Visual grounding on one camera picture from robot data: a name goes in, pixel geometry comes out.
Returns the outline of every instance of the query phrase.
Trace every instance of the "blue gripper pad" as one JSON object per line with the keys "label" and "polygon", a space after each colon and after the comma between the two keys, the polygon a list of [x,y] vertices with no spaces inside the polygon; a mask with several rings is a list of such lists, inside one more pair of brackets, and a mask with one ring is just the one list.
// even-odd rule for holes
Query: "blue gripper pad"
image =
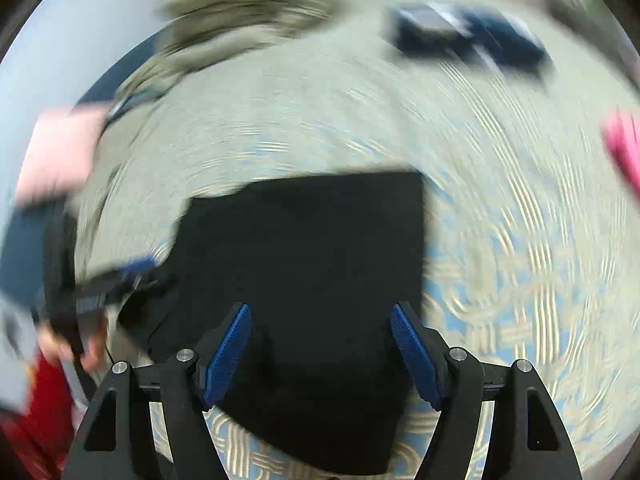
{"label": "blue gripper pad", "polygon": [[206,382],[202,402],[211,409],[225,396],[238,367],[238,361],[251,335],[251,308],[242,304],[220,346],[206,369]]}
{"label": "blue gripper pad", "polygon": [[[436,370],[440,368],[440,373],[442,373],[442,366],[437,366],[417,333],[417,330],[422,329],[424,331],[425,328],[411,311],[410,315],[413,314],[412,317],[415,317],[417,322],[420,323],[420,327],[414,326],[408,319],[405,309],[400,304],[396,304],[391,310],[391,332],[420,398],[430,403],[434,410],[440,410],[442,402],[447,395],[447,392],[443,391],[443,389],[446,389],[448,381],[445,381],[445,378],[440,378],[441,380],[438,381]],[[434,358],[439,363],[444,362],[442,356],[434,356]]]}
{"label": "blue gripper pad", "polygon": [[137,274],[139,272],[145,272],[146,270],[153,269],[156,266],[156,261],[151,256],[133,260],[120,269],[120,273],[124,274]]}

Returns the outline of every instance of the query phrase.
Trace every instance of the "finger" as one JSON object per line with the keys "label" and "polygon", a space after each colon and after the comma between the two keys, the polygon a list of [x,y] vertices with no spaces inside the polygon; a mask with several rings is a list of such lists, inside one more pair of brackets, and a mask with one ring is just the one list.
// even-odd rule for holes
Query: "finger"
{"label": "finger", "polygon": [[82,367],[88,372],[100,367],[104,362],[105,348],[106,333],[92,335],[88,341],[87,351],[80,359]]}
{"label": "finger", "polygon": [[103,345],[105,341],[107,341],[107,318],[106,317],[103,317],[100,320],[100,325],[98,325],[98,328],[96,329],[95,333],[92,335],[91,338],[95,339],[96,341],[99,341]]}
{"label": "finger", "polygon": [[48,325],[38,327],[38,346],[42,355],[49,364],[56,364],[58,361],[58,343]]}
{"label": "finger", "polygon": [[80,364],[82,368],[84,368],[87,372],[93,372],[96,368],[98,368],[101,364],[102,360],[98,359],[98,357],[94,354],[84,354],[80,358]]}
{"label": "finger", "polygon": [[71,346],[62,338],[58,339],[58,355],[67,361],[74,360],[74,353],[71,351]]}
{"label": "finger", "polygon": [[107,315],[103,313],[100,316],[100,323],[98,324],[98,329],[97,329],[96,332],[104,331],[106,333],[107,332],[107,324],[108,324]]}

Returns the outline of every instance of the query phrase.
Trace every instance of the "pink object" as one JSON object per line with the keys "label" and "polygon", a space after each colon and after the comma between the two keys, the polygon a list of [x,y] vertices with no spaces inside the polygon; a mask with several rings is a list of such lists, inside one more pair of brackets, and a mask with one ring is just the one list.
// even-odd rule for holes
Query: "pink object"
{"label": "pink object", "polygon": [[620,171],[640,198],[640,120],[631,113],[614,113],[602,128],[604,142]]}
{"label": "pink object", "polygon": [[94,103],[38,116],[20,168],[15,205],[42,202],[82,187],[110,108],[110,103]]}

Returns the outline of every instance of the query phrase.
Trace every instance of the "wall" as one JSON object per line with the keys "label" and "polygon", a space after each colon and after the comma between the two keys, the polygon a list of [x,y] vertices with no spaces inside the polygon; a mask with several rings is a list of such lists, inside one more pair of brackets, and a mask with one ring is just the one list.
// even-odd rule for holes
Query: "wall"
{"label": "wall", "polygon": [[[43,0],[0,62],[0,242],[31,131],[43,108],[72,105],[107,70],[165,20],[155,0]],[[0,314],[13,310],[0,298]],[[33,327],[23,320],[29,354]],[[25,387],[24,367],[2,345],[0,400],[14,403]]]}

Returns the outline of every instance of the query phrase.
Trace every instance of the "black cloth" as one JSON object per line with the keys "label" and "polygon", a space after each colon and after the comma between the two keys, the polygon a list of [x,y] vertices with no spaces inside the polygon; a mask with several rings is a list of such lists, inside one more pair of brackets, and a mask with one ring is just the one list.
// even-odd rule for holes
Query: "black cloth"
{"label": "black cloth", "polygon": [[78,235],[76,217],[66,211],[63,203],[53,209],[44,233],[42,276],[44,300],[53,304],[63,292],[76,287],[74,252]]}
{"label": "black cloth", "polygon": [[220,407],[273,446],[345,474],[386,471],[410,380],[391,307],[420,305],[417,172],[310,176],[194,198],[159,275],[120,322],[161,362],[252,308],[248,346]]}

